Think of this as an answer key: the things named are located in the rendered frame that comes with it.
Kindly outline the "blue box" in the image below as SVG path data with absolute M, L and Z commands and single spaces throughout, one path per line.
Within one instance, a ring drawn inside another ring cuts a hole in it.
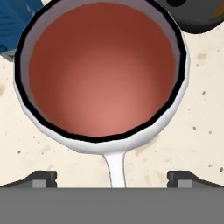
M 41 0 L 0 0 L 0 56 L 13 61 L 21 33 L 42 7 Z

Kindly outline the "dark grey round object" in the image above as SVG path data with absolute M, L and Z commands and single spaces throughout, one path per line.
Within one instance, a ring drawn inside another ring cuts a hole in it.
M 201 34 L 224 21 L 224 0 L 156 0 L 183 32 Z

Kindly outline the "white mug with red drink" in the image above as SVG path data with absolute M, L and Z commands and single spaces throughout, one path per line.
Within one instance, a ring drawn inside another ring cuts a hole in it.
M 178 25 L 156 0 L 51 0 L 25 27 L 14 60 L 24 113 L 67 148 L 98 154 L 124 187 L 124 155 L 176 113 L 189 74 Z

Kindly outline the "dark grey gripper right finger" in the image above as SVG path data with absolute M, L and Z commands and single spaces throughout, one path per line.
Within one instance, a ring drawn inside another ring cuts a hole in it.
M 194 175 L 191 171 L 168 171 L 167 179 L 167 186 L 171 188 L 224 188 L 224 185 L 218 185 L 201 179 Z

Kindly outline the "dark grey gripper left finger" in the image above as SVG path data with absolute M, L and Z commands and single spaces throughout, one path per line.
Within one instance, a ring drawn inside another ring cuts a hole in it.
M 26 178 L 3 185 L 3 187 L 56 188 L 56 179 L 56 171 L 34 171 Z

